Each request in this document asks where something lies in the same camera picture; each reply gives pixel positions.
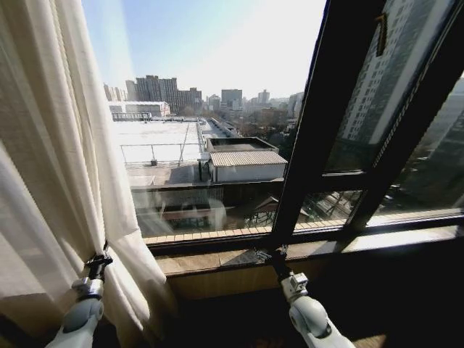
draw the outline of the corrugated metal roof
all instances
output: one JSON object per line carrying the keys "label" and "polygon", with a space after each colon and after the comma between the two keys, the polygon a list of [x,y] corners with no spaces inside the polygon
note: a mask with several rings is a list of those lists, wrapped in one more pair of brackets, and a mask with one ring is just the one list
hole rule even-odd
{"label": "corrugated metal roof", "polygon": [[216,167],[235,165],[278,165],[287,163],[274,151],[212,152],[211,159]]}

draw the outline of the window latch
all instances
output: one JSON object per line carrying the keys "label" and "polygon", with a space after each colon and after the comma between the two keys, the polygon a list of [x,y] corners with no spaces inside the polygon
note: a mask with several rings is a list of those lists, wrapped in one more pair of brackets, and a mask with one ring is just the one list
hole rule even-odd
{"label": "window latch", "polygon": [[380,25],[380,31],[378,32],[377,40],[377,54],[376,57],[384,54],[386,47],[386,29],[387,29],[387,16],[386,13],[382,13],[380,16],[376,17],[376,22]]}

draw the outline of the curtain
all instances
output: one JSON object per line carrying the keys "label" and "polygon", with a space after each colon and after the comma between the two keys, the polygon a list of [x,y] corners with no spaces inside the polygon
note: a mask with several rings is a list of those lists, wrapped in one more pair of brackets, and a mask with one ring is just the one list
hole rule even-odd
{"label": "curtain", "polygon": [[0,310],[57,330],[105,239],[105,316],[124,347],[163,337],[176,304],[143,243],[78,0],[0,1]]}

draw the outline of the white rooftop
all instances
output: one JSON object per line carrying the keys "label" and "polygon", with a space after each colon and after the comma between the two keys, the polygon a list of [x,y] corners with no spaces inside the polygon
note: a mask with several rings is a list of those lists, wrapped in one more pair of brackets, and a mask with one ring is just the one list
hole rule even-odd
{"label": "white rooftop", "polygon": [[196,122],[113,122],[124,163],[190,162],[200,158]]}
{"label": "white rooftop", "polygon": [[274,151],[212,152],[212,163],[216,167],[238,165],[279,165],[287,161]]}

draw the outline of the high-rise building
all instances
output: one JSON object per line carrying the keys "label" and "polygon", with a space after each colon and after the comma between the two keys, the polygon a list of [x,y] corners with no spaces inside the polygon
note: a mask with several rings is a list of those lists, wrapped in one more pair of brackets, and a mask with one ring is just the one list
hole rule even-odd
{"label": "high-rise building", "polygon": [[258,93],[258,103],[259,104],[266,104],[269,101],[269,92],[266,90]]}
{"label": "high-rise building", "polygon": [[208,105],[212,107],[212,111],[219,111],[220,109],[220,97],[213,94],[208,100]]}
{"label": "high-rise building", "polygon": [[103,85],[103,88],[109,102],[123,102],[127,100],[127,94],[123,89],[109,87],[106,83]]}
{"label": "high-rise building", "polygon": [[185,107],[200,109],[202,107],[202,92],[196,88],[179,91],[177,78],[158,78],[147,75],[125,82],[128,89],[128,100],[139,102],[167,102],[173,112],[180,112]]}
{"label": "high-rise building", "polygon": [[125,87],[128,89],[128,101],[135,102],[138,100],[136,84],[131,80],[126,80]]}
{"label": "high-rise building", "polygon": [[387,0],[386,47],[377,55],[379,29],[370,44],[331,152],[328,167],[367,166],[396,108],[438,33],[450,3]]}
{"label": "high-rise building", "polygon": [[303,92],[292,94],[289,98],[289,105],[287,106],[288,118],[299,118],[299,113],[302,109]]}
{"label": "high-rise building", "polygon": [[229,108],[241,108],[241,89],[223,89],[221,91],[221,103]]}

